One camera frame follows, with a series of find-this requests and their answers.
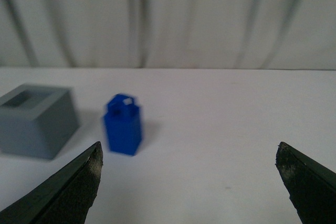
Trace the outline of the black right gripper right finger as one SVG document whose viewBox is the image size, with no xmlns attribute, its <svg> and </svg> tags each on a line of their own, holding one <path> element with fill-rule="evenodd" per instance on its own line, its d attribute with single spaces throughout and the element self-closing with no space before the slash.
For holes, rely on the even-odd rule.
<svg viewBox="0 0 336 224">
<path fill-rule="evenodd" d="M 302 223 L 335 223 L 335 172 L 285 142 L 276 168 Z"/>
</svg>

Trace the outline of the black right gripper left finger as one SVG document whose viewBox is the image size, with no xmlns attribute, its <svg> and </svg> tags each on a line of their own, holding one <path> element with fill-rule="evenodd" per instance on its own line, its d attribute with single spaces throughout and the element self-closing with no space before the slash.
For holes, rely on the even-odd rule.
<svg viewBox="0 0 336 224">
<path fill-rule="evenodd" d="M 84 223 L 97 196 L 103 151 L 96 142 L 1 211 L 1 223 Z"/>
</svg>

